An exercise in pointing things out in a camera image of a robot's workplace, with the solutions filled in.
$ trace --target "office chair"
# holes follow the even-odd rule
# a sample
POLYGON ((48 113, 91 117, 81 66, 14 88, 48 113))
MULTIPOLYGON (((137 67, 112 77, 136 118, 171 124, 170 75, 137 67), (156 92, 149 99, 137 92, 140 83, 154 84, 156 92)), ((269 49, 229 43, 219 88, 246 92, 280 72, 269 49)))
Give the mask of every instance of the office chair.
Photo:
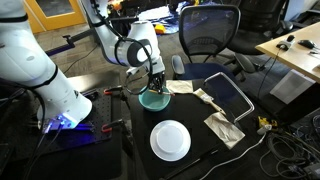
POLYGON ((179 19, 179 40, 190 63, 184 64, 178 55, 172 57, 173 79, 206 79, 206 84, 214 86, 215 93, 224 102, 232 101, 240 93, 250 109, 235 118, 235 121, 252 112, 254 107, 234 83, 232 72, 222 64, 205 63, 207 58, 203 63, 193 63, 191 56, 218 55, 234 37, 239 21, 240 11, 236 6, 205 5, 184 8, 179 19))
POLYGON ((288 0, 242 0, 239 4, 241 19, 239 29, 228 49, 235 52, 235 58, 225 63, 236 63, 235 75, 243 70, 253 73, 263 70, 264 65, 253 64, 245 55, 261 55, 255 46, 288 33, 292 23, 282 21, 288 6, 288 0))

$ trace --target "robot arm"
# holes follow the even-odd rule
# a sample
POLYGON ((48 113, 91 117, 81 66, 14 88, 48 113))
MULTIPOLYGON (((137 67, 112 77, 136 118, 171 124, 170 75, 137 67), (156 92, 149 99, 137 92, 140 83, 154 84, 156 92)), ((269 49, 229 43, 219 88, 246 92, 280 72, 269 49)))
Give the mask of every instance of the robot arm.
POLYGON ((105 59, 122 66, 129 66, 127 75, 144 67, 150 73, 148 87, 162 92, 164 64, 158 48, 153 25, 149 21, 131 24, 128 37, 122 37, 110 25, 106 0, 81 0, 89 25, 94 28, 105 59))
MULTIPOLYGON (((82 0, 106 60, 131 67, 128 75, 144 67, 149 71, 148 87, 162 92, 164 65, 151 23, 136 22, 129 36, 121 37, 108 25, 107 1, 93 6, 98 5, 95 2, 82 0)), ((43 103, 37 117, 42 123, 56 129, 63 122, 63 129, 72 129, 90 113, 91 101, 72 87, 37 43, 22 0, 0 1, 0 57, 0 78, 40 95, 43 103)))

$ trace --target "paper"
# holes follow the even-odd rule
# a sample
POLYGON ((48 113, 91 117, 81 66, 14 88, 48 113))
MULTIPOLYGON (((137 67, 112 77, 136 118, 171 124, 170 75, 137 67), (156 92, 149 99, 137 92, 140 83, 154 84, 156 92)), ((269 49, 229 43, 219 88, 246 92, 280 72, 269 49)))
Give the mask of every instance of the paper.
POLYGON ((172 93, 193 93, 192 81, 167 80, 166 87, 172 93))
POLYGON ((220 112, 210 115, 204 122, 229 149, 232 149, 245 136, 243 132, 230 123, 220 112))

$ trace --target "black table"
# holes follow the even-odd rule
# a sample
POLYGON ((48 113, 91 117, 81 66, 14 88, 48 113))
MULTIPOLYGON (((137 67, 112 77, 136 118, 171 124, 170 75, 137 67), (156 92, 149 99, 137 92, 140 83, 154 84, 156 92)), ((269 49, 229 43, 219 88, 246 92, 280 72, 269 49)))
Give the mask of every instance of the black table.
MULTIPOLYGON (((210 92, 208 88, 203 87, 202 82, 201 80, 193 81, 194 90, 201 87, 204 91, 210 92)), ((252 116, 247 116, 239 121, 241 130, 246 136, 233 149, 229 150, 203 122, 209 115, 216 111, 192 94, 177 94, 171 98, 169 105, 160 112, 149 112, 145 110, 140 105, 137 96, 132 96, 130 100, 132 132, 135 146, 146 175, 151 180, 167 177, 169 174, 172 174, 172 172, 179 170, 182 166, 198 159, 203 153, 217 149, 217 154, 209 156, 174 178, 183 180, 199 179, 214 165, 239 156, 247 148, 256 144, 261 138, 261 136, 256 133, 256 124, 255 121, 251 119, 252 116), (161 121, 170 119, 181 122, 188 129, 191 136, 189 152, 185 157, 175 162, 161 160, 153 153, 150 146, 150 134, 154 126, 161 121)), ((222 108, 225 108, 221 102, 215 102, 222 106, 222 108)), ((230 120, 230 112, 228 109, 224 110, 227 113, 227 119, 230 120)), ((207 179, 269 179, 259 168, 259 157, 266 151, 267 148, 265 146, 253 149, 239 161, 214 170, 207 179)))
MULTIPOLYGON (((194 82, 194 89, 202 87, 202 83, 203 81, 194 82)), ((206 151, 223 144, 203 122, 216 111, 194 95, 177 94, 171 97, 169 105, 160 112, 145 110, 139 103, 138 96, 132 96, 130 102, 133 137, 150 179, 159 179, 190 160, 197 159, 206 151), (161 160, 153 153, 150 146, 151 131, 163 120, 179 121, 190 133, 191 147, 189 152, 185 157, 175 162, 161 160)))
MULTIPOLYGON (((78 91, 83 92, 95 88, 119 85, 119 73, 110 71, 90 74, 70 78, 70 81, 78 91)), ((111 119, 120 119, 120 99, 116 93, 111 99, 111 119)), ((21 109, 17 109, 17 111, 20 111, 20 113, 25 112, 21 109)), ((121 175, 121 137, 121 128, 115 127, 112 131, 112 138, 107 141, 95 142, 43 155, 33 167, 30 179, 116 178, 121 175)), ((0 178, 20 179, 25 163, 26 160, 10 162, 0 178)))

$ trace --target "teal bowl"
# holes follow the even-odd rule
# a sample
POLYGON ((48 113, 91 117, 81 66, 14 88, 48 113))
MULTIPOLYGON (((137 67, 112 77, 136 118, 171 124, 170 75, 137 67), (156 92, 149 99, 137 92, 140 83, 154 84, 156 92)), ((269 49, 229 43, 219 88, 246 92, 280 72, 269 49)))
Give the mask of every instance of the teal bowl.
MULTIPOLYGON (((169 90, 166 87, 163 87, 163 92, 169 92, 169 90)), ((167 107, 170 102, 170 98, 170 95, 157 94, 146 90, 144 93, 139 95, 139 102, 148 111, 157 112, 167 107)))

